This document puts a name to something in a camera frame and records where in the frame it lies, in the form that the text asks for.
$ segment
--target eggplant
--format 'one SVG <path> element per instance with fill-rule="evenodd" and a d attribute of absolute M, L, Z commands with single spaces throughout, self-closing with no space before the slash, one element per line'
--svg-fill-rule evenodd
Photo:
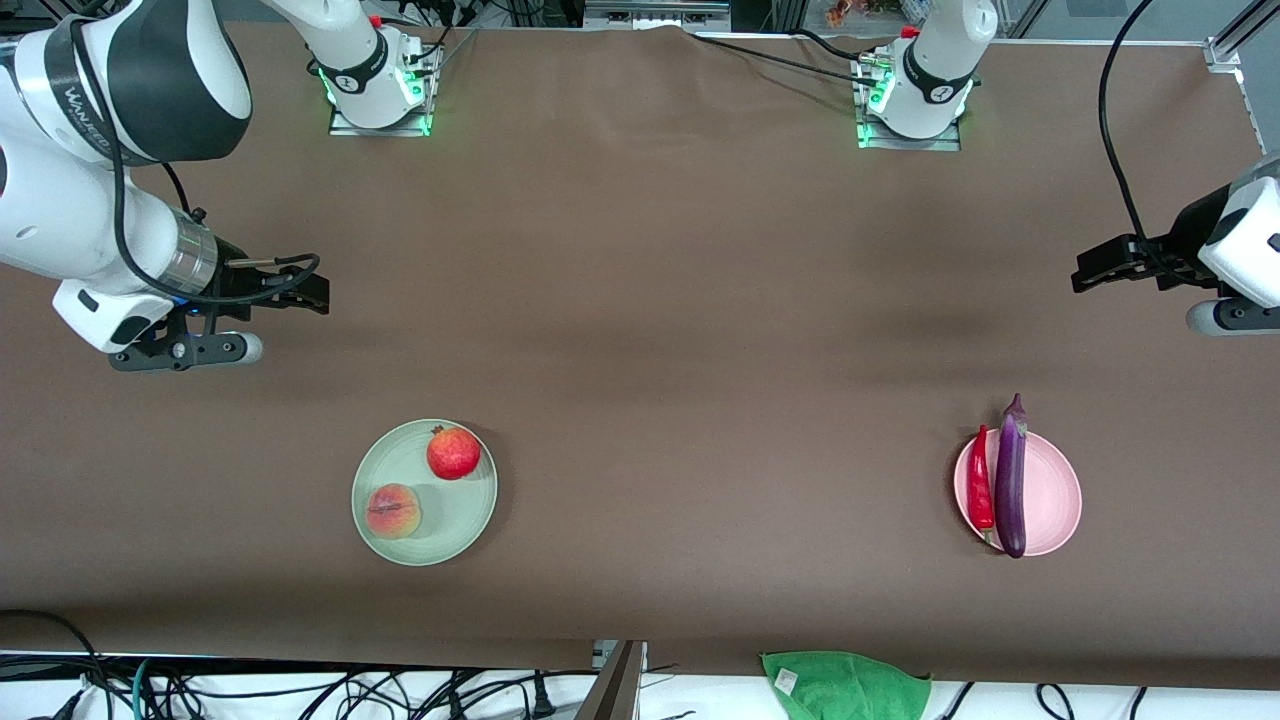
<path fill-rule="evenodd" d="M 1027 516 L 1023 510 L 1023 471 L 1027 465 L 1027 411 L 1021 393 L 1005 409 L 996 456 L 996 534 L 1010 557 L 1027 552 Z"/>

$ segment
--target cloth tag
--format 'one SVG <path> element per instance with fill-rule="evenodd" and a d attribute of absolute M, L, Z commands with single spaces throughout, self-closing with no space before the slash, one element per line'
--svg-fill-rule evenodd
<path fill-rule="evenodd" d="M 778 679 L 773 680 L 773 687 L 778 688 L 782 694 L 791 697 L 791 691 L 796 689 L 796 679 L 799 678 L 791 670 L 782 667 L 778 670 Z"/>

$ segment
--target brown table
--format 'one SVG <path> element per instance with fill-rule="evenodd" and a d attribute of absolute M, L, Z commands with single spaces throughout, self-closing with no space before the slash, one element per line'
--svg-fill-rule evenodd
<path fill-rule="evenodd" d="M 330 138 L 292 31 L 232 35 L 253 124 L 179 169 L 224 237 L 319 251 L 333 314 L 259 311 L 252 368 L 124 375 L 0 268 L 4 605 L 113 651 L 554 667 L 639 637 L 686 671 L 836 647 L 1280 687 L 1280 341 L 1193 336 L 1197 291 L 1071 293 L 1126 228 L 1105 47 L 993 46 L 964 151 L 905 154 L 856 147 L 846 85 L 673 29 L 484 32 L 434 137 Z M 1258 156 L 1194 47 L 1124 51 L 1112 106 L 1153 231 Z M 1085 503 L 1024 561 L 950 489 L 1015 391 Z M 399 568 L 351 478 L 424 416 L 483 433 L 502 495 L 470 551 Z"/>

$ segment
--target chili pepper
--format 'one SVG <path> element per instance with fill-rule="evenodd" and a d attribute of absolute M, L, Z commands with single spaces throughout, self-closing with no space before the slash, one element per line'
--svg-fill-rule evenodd
<path fill-rule="evenodd" d="M 987 474 L 987 425 L 978 428 L 969 452 L 969 521 L 991 544 L 991 530 L 996 516 L 991 510 L 991 478 Z"/>

